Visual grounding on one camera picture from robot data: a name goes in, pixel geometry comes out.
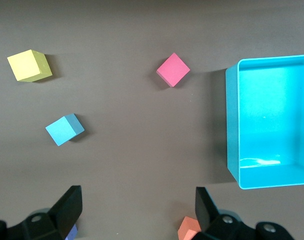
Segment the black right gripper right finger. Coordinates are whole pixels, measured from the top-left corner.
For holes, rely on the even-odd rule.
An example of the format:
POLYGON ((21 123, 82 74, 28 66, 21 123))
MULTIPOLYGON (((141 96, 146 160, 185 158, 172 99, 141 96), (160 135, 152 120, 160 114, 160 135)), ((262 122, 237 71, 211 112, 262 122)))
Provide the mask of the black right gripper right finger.
POLYGON ((220 213, 205 187, 195 190, 195 213, 201 231, 194 240, 292 240, 281 225, 261 221, 255 228, 244 224, 231 214, 220 213))

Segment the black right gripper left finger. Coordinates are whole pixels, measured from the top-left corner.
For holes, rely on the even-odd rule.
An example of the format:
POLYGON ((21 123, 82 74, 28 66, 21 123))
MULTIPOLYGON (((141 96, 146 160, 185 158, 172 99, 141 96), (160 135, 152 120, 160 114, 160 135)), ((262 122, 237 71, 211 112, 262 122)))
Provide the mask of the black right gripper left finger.
POLYGON ((71 186, 50 208, 37 210, 8 227, 0 220, 0 240, 64 240, 82 213, 82 187, 71 186))

